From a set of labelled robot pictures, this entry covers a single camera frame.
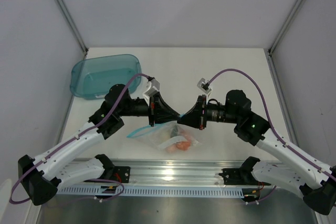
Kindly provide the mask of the clear zip top bag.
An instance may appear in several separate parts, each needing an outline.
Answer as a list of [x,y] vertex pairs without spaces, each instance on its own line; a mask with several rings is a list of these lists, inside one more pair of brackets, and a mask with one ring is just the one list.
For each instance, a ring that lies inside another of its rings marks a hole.
[[158,151],[173,153],[186,152],[201,142],[192,127],[178,124],[176,121],[144,126],[131,132],[127,138],[137,140]]

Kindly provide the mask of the white toy egg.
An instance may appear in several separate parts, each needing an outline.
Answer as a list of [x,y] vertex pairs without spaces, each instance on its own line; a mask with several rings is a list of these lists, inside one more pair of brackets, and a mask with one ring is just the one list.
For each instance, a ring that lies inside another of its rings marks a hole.
[[162,142],[165,142],[167,140],[169,140],[171,137],[170,137],[170,132],[163,132],[160,134],[160,140]]

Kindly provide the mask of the green toy pepper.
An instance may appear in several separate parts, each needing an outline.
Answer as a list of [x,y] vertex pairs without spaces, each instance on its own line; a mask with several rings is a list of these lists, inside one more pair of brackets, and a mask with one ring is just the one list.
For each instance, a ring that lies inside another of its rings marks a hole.
[[176,125],[172,128],[172,131],[171,131],[171,134],[170,134],[170,137],[173,138],[173,137],[176,137],[178,136],[180,133],[179,131],[179,127]]

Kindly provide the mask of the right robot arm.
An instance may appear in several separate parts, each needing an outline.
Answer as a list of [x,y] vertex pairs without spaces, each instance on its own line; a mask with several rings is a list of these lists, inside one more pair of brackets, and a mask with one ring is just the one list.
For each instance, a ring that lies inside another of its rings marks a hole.
[[279,186],[303,199],[315,212],[328,215],[335,206],[335,167],[303,151],[279,135],[270,121],[251,110],[251,101],[242,90],[231,90],[225,104],[212,104],[206,96],[178,119],[179,124],[203,130],[207,122],[234,124],[234,133],[244,142],[269,153],[289,170],[272,167],[257,158],[246,160],[249,166],[240,170],[240,179],[251,184],[255,180]]

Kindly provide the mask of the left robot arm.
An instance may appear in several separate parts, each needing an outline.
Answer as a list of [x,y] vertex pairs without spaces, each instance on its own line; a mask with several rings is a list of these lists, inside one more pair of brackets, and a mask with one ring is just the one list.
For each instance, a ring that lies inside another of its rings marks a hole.
[[72,137],[35,157],[22,156],[18,160],[17,184],[23,186],[28,200],[40,206],[64,187],[87,180],[112,180],[115,166],[104,154],[77,165],[71,162],[121,129],[124,116],[147,117],[150,126],[177,121],[180,115],[163,100],[158,88],[151,80],[143,97],[133,99],[125,84],[115,84],[100,108]]

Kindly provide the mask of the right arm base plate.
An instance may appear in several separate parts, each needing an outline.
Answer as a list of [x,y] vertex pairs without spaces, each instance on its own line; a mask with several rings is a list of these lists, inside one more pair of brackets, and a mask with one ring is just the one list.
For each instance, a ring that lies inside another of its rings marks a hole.
[[252,176],[251,172],[252,169],[223,168],[222,171],[218,173],[218,175],[223,178],[225,185],[258,186],[264,184],[265,186],[270,186],[270,183],[256,180]]

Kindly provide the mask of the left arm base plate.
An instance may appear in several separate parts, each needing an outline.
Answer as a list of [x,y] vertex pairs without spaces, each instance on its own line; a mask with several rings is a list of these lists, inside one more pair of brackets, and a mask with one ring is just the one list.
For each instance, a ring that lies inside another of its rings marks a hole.
[[115,166],[106,169],[98,179],[115,180],[120,183],[128,183],[131,174],[130,166]]

